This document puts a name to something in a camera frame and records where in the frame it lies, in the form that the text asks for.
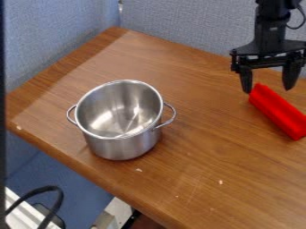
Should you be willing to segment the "black foreground arm link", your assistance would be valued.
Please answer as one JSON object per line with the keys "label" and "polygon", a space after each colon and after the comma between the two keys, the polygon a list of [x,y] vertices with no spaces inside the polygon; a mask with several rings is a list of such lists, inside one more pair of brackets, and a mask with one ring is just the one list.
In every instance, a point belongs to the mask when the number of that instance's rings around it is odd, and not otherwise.
{"label": "black foreground arm link", "polygon": [[0,0],[0,229],[5,224],[5,33],[4,3]]}

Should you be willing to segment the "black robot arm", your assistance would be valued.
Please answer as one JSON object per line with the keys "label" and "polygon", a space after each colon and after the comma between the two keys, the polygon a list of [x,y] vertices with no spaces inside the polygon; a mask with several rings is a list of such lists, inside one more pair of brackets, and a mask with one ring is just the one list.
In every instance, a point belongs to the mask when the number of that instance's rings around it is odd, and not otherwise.
{"label": "black robot arm", "polygon": [[284,90],[294,88],[306,65],[306,41],[286,39],[286,29],[306,23],[302,0],[255,0],[255,36],[231,50],[231,70],[239,74],[244,93],[252,90],[252,69],[280,67]]}

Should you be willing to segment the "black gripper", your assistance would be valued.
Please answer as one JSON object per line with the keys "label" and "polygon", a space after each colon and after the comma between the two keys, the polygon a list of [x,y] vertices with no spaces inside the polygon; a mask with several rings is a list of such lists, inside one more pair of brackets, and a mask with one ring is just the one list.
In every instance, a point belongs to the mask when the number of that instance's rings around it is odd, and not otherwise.
{"label": "black gripper", "polygon": [[255,19],[254,40],[231,50],[231,69],[240,73],[243,92],[252,90],[252,69],[280,67],[284,90],[294,88],[306,64],[306,42],[286,39],[287,19]]}

